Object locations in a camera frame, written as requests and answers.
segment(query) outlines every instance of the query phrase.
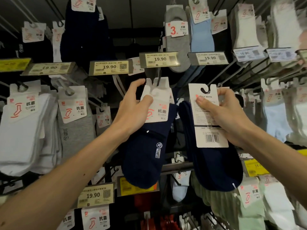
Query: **circular logo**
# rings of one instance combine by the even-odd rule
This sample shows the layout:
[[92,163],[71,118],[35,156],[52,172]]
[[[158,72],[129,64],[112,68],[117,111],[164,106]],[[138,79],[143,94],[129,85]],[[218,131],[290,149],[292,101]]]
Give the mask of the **circular logo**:
[[162,143],[157,143],[157,148],[162,148]]

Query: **gray sock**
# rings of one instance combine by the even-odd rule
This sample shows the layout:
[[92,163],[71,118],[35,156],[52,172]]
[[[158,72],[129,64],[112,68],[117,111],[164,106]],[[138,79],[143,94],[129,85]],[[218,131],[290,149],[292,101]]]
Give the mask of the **gray sock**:
[[[172,7],[165,13],[165,25],[171,21],[187,21],[185,11],[180,7]],[[177,59],[181,66],[170,67],[176,73],[185,72],[191,65],[188,53],[191,52],[190,36],[166,37],[166,51],[178,51]]]
[[62,163],[75,155],[96,137],[92,119],[93,114],[88,103],[86,103],[86,110],[87,116],[70,123],[63,123],[61,112],[58,109],[59,132],[63,145]]

